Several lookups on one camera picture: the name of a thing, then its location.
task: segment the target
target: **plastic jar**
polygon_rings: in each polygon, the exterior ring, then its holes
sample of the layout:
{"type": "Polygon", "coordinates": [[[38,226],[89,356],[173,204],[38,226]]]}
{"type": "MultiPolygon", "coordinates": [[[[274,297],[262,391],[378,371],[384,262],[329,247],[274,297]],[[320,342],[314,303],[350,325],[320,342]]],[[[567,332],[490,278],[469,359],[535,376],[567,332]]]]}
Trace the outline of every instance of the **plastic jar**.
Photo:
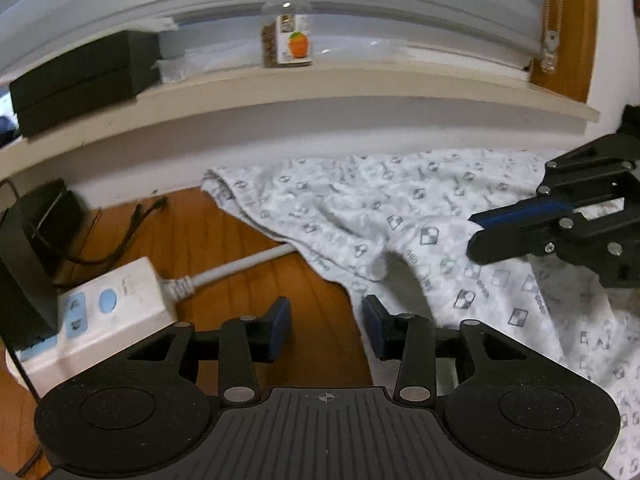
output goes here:
{"type": "Polygon", "coordinates": [[[308,0],[265,0],[260,13],[263,66],[311,64],[312,12],[308,0]]]}

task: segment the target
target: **white cloth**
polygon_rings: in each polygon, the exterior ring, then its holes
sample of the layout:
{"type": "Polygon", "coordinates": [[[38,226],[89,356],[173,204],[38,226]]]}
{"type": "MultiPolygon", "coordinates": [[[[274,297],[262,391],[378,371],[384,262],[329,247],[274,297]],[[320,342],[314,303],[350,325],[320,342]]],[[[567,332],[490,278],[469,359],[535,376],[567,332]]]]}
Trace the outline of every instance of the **white cloth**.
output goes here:
{"type": "Polygon", "coordinates": [[[554,256],[532,259],[533,270],[526,259],[480,267],[465,256],[479,229],[466,219],[533,196],[544,162],[555,155],[443,150],[308,158],[217,168],[203,190],[345,287],[375,384],[392,387],[398,363],[372,355],[360,312],[366,294],[392,314],[421,314],[438,326],[482,320],[602,386],[623,425],[606,469],[626,479],[640,458],[640,317],[629,307],[630,291],[609,301],[597,276],[554,256]]]}

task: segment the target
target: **blue oval button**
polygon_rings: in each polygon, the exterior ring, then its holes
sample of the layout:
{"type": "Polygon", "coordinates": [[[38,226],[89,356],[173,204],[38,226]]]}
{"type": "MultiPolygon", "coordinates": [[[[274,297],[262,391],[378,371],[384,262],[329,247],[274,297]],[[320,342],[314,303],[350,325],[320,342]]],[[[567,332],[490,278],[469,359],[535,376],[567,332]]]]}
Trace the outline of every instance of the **blue oval button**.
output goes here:
{"type": "Polygon", "coordinates": [[[102,291],[98,300],[98,306],[100,306],[101,311],[105,314],[110,313],[116,307],[116,303],[118,303],[118,295],[115,290],[108,288],[102,291]]]}

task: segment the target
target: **jar label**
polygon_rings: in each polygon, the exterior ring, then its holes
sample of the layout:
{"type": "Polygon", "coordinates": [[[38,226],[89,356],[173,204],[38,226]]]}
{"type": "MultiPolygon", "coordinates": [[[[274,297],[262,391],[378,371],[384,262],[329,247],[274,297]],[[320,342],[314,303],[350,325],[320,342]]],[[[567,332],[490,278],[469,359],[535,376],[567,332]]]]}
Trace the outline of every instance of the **jar label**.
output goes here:
{"type": "Polygon", "coordinates": [[[282,14],[276,19],[278,64],[311,62],[311,18],[308,14],[282,14]]]}

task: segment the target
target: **orange fruit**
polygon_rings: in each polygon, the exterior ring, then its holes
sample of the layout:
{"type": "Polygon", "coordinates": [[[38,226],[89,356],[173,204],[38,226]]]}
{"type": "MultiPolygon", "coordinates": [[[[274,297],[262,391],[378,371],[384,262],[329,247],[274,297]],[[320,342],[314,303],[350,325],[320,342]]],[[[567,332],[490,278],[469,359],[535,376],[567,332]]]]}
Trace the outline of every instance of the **orange fruit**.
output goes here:
{"type": "Polygon", "coordinates": [[[309,52],[309,40],[302,32],[292,32],[289,36],[289,51],[293,57],[300,59],[309,52]]]}

